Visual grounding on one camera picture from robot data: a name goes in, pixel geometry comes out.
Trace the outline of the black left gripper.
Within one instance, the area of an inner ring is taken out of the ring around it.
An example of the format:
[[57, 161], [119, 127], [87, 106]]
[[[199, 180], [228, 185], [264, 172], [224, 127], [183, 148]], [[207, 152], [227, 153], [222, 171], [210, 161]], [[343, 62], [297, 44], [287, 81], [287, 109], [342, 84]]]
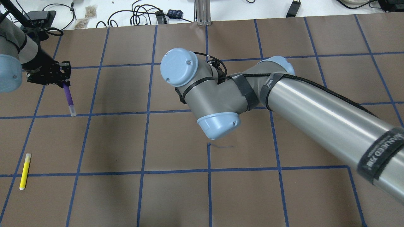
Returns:
[[55, 84], [62, 86], [63, 89], [69, 88], [71, 82], [68, 76], [71, 76], [70, 61], [52, 61], [47, 66], [42, 66], [36, 71], [27, 72], [27, 82], [48, 86]]

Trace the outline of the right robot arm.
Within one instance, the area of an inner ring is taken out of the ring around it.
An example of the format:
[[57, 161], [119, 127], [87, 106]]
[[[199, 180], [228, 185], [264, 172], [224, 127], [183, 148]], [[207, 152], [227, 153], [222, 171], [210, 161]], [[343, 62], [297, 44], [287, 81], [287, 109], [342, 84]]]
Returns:
[[273, 56], [227, 76], [219, 60], [204, 61], [197, 55], [183, 48], [169, 50], [160, 72], [209, 139], [234, 131], [241, 124], [240, 115], [261, 104], [403, 203], [403, 127], [296, 76], [284, 57]]

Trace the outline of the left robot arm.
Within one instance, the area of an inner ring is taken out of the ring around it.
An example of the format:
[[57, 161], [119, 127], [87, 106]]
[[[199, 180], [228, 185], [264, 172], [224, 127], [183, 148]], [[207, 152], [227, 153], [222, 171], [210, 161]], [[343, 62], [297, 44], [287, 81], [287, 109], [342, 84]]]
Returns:
[[70, 86], [69, 61], [57, 62], [8, 18], [0, 24], [0, 92], [13, 92], [23, 81], [40, 85]]

